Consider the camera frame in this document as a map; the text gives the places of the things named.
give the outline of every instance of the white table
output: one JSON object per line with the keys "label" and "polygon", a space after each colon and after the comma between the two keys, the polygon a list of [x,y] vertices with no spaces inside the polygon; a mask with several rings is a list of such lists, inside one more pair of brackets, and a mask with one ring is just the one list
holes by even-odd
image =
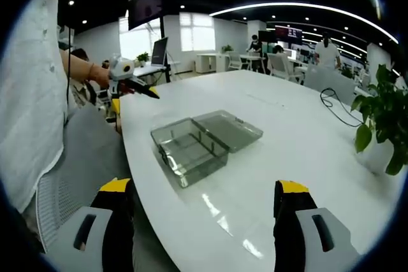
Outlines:
{"label": "white table", "polygon": [[[263,59],[262,57],[256,57],[247,54],[240,54],[240,58],[249,61],[249,69],[251,70],[253,61],[260,61]],[[216,71],[218,73],[225,72],[228,70],[229,59],[230,57],[228,56],[228,54],[198,54],[196,61],[196,72],[197,73],[209,73],[213,71]]]}
{"label": "white table", "polygon": [[[381,234],[405,171],[374,176],[358,164],[356,129],[335,118],[318,92],[250,71],[190,78],[157,91],[161,99],[120,98],[122,130],[145,212],[181,271],[273,271],[276,180],[307,186],[317,206],[351,231],[359,253]],[[352,120],[334,104],[339,116]],[[163,171],[150,130],[222,109],[262,129],[263,137],[230,154],[224,168],[181,189]]]}

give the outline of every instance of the office chair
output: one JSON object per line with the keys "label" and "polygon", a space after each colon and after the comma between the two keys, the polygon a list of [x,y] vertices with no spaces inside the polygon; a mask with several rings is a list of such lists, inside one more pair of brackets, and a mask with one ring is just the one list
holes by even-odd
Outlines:
{"label": "office chair", "polygon": [[354,80],[324,67],[309,65],[304,86],[318,92],[330,87],[342,103],[351,105],[354,101]]}
{"label": "office chair", "polygon": [[242,69],[244,66],[248,66],[248,64],[243,63],[238,52],[230,51],[228,52],[229,56],[229,69]]}
{"label": "office chair", "polygon": [[303,74],[295,74],[292,65],[290,65],[287,55],[284,54],[267,54],[268,55],[268,68],[271,71],[271,75],[278,78],[285,79],[299,83],[303,78]]}

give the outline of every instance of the white chair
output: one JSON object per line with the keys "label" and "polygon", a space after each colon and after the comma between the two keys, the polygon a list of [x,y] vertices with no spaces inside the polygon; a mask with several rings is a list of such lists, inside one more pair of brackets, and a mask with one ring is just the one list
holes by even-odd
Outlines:
{"label": "white chair", "polygon": [[248,66],[248,64],[243,63],[238,52],[230,51],[228,52],[229,56],[229,69],[242,69],[244,66]]}
{"label": "white chair", "polygon": [[286,54],[267,54],[268,69],[271,75],[288,81],[300,83],[303,79],[302,73],[295,74]]}

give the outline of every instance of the monitor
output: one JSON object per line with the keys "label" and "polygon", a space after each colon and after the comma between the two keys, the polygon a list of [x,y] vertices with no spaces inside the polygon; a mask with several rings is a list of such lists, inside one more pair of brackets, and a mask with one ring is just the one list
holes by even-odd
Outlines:
{"label": "monitor", "polygon": [[300,29],[276,25],[275,36],[279,41],[302,45],[302,30]]}
{"label": "monitor", "polygon": [[258,31],[259,41],[264,41],[265,43],[276,43],[275,32],[273,31]]}
{"label": "monitor", "polygon": [[166,58],[167,49],[167,39],[162,38],[154,42],[153,52],[152,52],[152,66],[163,66],[164,60]]}
{"label": "monitor", "polygon": [[300,54],[308,57],[310,52],[308,50],[300,49]]}

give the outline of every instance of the cable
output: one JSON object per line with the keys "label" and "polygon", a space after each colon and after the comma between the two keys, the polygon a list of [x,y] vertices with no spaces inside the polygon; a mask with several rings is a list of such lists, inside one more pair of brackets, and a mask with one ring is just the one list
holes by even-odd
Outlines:
{"label": "cable", "polygon": [[67,85],[66,85],[66,106],[67,106],[67,108],[68,108],[68,104],[69,104],[68,94],[69,94],[69,79],[70,79],[69,76],[70,75],[71,75],[71,28],[69,27],[68,28],[68,75],[67,75],[68,82],[67,82]]}
{"label": "cable", "polygon": [[[324,92],[326,92],[327,90],[332,91],[333,93],[331,95],[327,95],[325,97],[323,97]],[[343,119],[341,119],[339,116],[336,115],[336,113],[332,110],[333,107],[333,103],[329,100],[327,100],[327,98],[329,97],[336,97],[336,99],[340,102],[340,104],[342,105],[343,109],[346,111],[347,114],[349,114],[352,118],[356,119],[359,124],[358,125],[352,125],[349,124],[347,122],[345,122]],[[334,89],[332,89],[331,87],[328,87],[327,89],[323,89],[320,93],[320,100],[321,102],[324,104],[325,107],[328,108],[329,111],[331,111],[333,113],[333,115],[335,115],[337,117],[337,119],[339,119],[341,122],[343,122],[345,125],[348,125],[349,127],[359,127],[360,125],[364,124],[364,122],[362,122],[360,119],[354,117],[349,111],[347,111],[347,109],[344,107],[342,101],[340,101],[336,91]]]}

